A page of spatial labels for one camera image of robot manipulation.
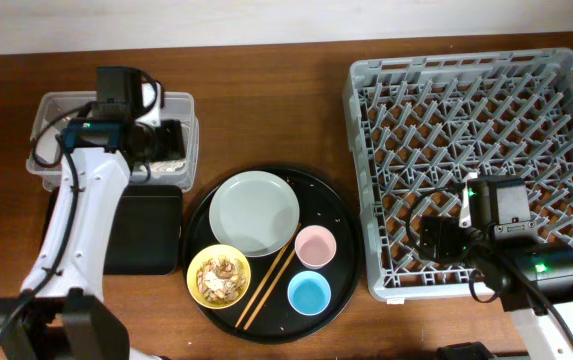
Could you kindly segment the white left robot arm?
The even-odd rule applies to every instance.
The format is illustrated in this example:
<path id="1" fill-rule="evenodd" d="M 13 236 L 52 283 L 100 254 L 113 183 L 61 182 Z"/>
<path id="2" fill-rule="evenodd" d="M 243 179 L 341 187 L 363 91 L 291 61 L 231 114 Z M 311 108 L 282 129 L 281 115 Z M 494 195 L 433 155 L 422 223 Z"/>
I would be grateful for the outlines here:
<path id="1" fill-rule="evenodd" d="M 61 181 L 40 254 L 18 296 L 0 298 L 9 359 L 143 359 L 103 303 L 112 224 L 134 166 L 178 160 L 177 120 L 75 118 L 55 137 Z"/>

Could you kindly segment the blue plastic cup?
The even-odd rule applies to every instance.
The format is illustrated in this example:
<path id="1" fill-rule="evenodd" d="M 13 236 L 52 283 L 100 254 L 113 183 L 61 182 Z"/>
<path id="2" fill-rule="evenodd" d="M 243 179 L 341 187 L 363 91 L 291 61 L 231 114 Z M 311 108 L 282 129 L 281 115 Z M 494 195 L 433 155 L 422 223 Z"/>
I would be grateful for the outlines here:
<path id="1" fill-rule="evenodd" d="M 291 307 L 304 316 L 321 314 L 330 304 L 332 292 L 326 278 L 315 271 L 302 271 L 295 275 L 287 287 Z"/>

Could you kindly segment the pale green plate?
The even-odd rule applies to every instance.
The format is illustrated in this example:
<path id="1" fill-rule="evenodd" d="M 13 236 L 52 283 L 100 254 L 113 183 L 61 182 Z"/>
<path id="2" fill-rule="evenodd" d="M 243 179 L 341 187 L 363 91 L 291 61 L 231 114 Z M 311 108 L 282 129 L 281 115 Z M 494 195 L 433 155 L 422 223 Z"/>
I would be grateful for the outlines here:
<path id="1" fill-rule="evenodd" d="M 294 235 L 299 219 L 300 205 L 291 185 L 266 171 L 245 171 L 225 180 L 209 207 L 215 238 L 246 257 L 281 250 Z"/>

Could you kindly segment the food scraps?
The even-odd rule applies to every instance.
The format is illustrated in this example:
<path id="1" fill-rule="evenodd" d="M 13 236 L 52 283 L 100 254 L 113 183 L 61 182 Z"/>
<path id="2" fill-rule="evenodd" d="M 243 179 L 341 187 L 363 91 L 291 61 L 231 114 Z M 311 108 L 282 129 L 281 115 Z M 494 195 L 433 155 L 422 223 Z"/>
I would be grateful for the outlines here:
<path id="1" fill-rule="evenodd" d="M 227 305 L 242 295 L 246 275 L 241 261 L 219 256 L 201 266 L 196 282 L 199 293 L 208 303 Z"/>

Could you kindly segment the pink plastic cup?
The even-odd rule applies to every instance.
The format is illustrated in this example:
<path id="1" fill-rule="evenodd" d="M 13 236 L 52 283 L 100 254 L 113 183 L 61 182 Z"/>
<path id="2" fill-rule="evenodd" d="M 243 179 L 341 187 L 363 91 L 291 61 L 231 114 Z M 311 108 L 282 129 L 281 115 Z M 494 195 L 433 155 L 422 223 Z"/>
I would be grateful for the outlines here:
<path id="1" fill-rule="evenodd" d="M 320 225 L 310 225 L 297 234 L 295 251 L 306 268 L 318 270 L 333 260 L 337 243 L 330 230 Z"/>

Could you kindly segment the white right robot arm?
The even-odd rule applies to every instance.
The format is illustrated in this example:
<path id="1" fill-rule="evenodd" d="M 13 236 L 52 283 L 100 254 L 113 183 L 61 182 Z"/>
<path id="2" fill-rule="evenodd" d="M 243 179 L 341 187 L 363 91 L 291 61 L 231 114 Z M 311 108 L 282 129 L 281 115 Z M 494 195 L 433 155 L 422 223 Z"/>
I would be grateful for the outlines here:
<path id="1" fill-rule="evenodd" d="M 471 297 L 501 302 L 532 359 L 573 359 L 573 248 L 540 243 L 529 221 L 462 228 L 424 216 L 420 249 L 442 264 L 463 263 Z"/>

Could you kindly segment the yellow bowl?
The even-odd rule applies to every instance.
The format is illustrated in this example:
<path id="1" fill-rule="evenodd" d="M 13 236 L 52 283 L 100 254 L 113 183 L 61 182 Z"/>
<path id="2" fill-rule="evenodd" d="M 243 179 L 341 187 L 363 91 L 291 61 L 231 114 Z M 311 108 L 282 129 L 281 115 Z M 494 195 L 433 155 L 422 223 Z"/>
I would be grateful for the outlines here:
<path id="1" fill-rule="evenodd" d="M 250 286 L 248 259 L 229 245 L 211 245 L 190 261 L 185 280 L 191 297 L 201 306 L 221 310 L 239 302 Z"/>

